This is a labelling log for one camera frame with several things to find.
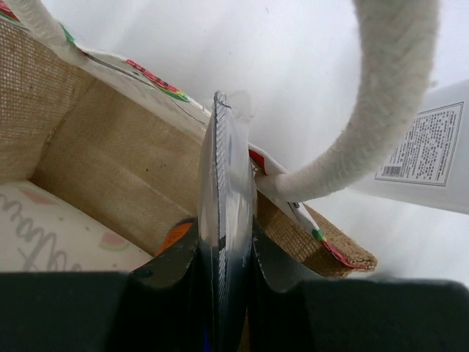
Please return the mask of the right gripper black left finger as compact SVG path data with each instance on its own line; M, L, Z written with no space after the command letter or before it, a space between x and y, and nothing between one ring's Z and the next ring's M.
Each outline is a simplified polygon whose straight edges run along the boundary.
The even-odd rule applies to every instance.
M3 351L200 351L197 225L130 273L1 275Z

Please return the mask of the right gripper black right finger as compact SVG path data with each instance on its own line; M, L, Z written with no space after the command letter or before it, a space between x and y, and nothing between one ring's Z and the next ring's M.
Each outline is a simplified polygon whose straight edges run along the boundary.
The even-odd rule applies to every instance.
M253 225L253 351L466 351L468 289L448 280L326 279Z

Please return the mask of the large white bottle grey cap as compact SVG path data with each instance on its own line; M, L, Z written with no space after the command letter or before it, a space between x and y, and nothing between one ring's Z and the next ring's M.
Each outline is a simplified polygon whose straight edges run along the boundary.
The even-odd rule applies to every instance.
M384 164L351 188L468 213L468 81L430 92Z

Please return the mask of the patterned canvas bag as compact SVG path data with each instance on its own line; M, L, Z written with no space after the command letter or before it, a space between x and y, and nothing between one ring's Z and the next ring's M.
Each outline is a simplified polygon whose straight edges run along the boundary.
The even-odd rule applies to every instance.
M347 127L314 162L261 166L268 232L310 257L313 220L283 205L360 180L402 135L427 88L436 1L357 1L361 82ZM98 62L40 1L1 3L1 270L131 270L196 209L209 114L183 111L129 61Z

